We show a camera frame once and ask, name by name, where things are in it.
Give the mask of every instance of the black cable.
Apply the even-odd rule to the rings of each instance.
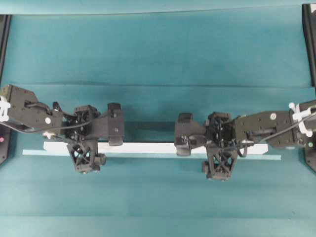
[[[291,126],[289,126],[288,128],[286,128],[286,129],[284,129],[284,130],[282,130],[282,131],[280,131],[280,132],[277,132],[277,133],[275,133],[275,134],[272,134],[272,135],[270,135],[270,136],[268,136],[268,137],[265,137],[265,138],[261,139],[261,140],[260,140],[259,142],[257,142],[256,144],[262,143],[262,142],[265,142],[265,141],[267,141],[267,140],[269,140],[269,139],[271,139],[271,138],[280,136],[281,134],[283,134],[283,133],[285,133],[285,132],[287,132],[287,131],[289,131],[289,130],[295,128],[295,127],[297,127],[301,122],[304,122],[304,121],[306,121],[306,120],[308,120],[308,119],[310,119],[311,117],[314,117],[314,116],[316,116],[316,112],[314,112],[314,113],[308,115],[307,117],[303,118],[301,121],[292,124]]]
[[[51,131],[51,130],[65,130],[65,129],[72,129],[72,128],[78,128],[78,127],[81,127],[81,126],[86,126],[90,123],[92,123],[93,121],[95,121],[96,119],[100,119],[100,118],[103,118],[107,116],[107,114],[103,114],[97,118],[94,118],[88,122],[84,122],[84,123],[80,123],[80,124],[76,124],[76,125],[70,125],[70,126],[61,126],[61,127],[49,127],[49,128],[44,128],[44,129],[39,129],[39,130],[34,130],[34,131],[26,131],[26,130],[23,130],[23,129],[20,129],[18,127],[16,127],[15,125],[13,124],[10,124],[8,122],[0,122],[1,125],[3,126],[6,126],[8,128],[11,128],[12,130],[14,131],[17,131],[17,132],[20,132],[20,133],[23,133],[23,134],[32,134],[32,133],[41,133],[41,132],[45,132],[45,131]]]

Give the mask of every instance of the white clip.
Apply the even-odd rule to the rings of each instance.
[[[11,104],[2,95],[0,99],[0,122],[5,122],[9,120],[8,109],[11,108]]]
[[[302,121],[303,118],[311,115],[311,108],[308,108],[307,110],[304,110],[304,111],[300,111],[300,104],[295,105],[294,103],[289,103],[288,106],[294,112],[292,115],[294,122],[300,122]],[[306,134],[306,136],[308,137],[311,137],[313,135],[312,130],[306,129],[304,122],[300,122],[298,124],[298,127],[302,134]]]

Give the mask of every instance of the teal table surface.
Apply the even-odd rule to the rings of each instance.
[[[270,7],[312,0],[1,0],[1,14],[89,15]]]
[[[314,100],[301,17],[299,5],[13,16],[1,85],[70,113],[119,102],[125,141],[171,142],[180,112],[202,122],[213,111],[238,116]],[[205,179],[201,159],[111,158],[80,175],[68,157],[22,155],[42,148],[40,135],[12,134],[0,166],[0,236],[316,234],[316,175],[303,150],[239,160],[218,182]]]

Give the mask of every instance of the screw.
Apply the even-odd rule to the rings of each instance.
[[[270,114],[270,119],[271,120],[276,120],[276,118],[277,118],[277,114],[276,113]]]
[[[46,122],[47,124],[50,124],[50,122],[51,122],[50,118],[49,118],[49,117],[46,117],[46,118],[45,118],[45,122]]]

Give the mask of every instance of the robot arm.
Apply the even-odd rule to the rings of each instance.
[[[267,111],[235,119],[227,113],[212,113],[204,125],[193,121],[192,114],[180,114],[174,134],[177,155],[189,156],[191,149],[205,146],[207,161],[202,171],[206,177],[228,180],[238,155],[247,156],[250,146],[266,142],[273,148],[306,147],[316,129],[316,101],[296,106],[291,103],[289,107],[289,111]]]
[[[105,164],[106,157],[97,149],[99,139],[109,140],[110,146],[123,144],[124,120],[120,104],[108,104],[103,114],[90,105],[77,107],[73,114],[68,114],[57,102],[50,109],[39,102],[32,91],[13,85],[3,87],[0,98],[2,125],[66,142],[75,170],[80,173],[99,171]]]

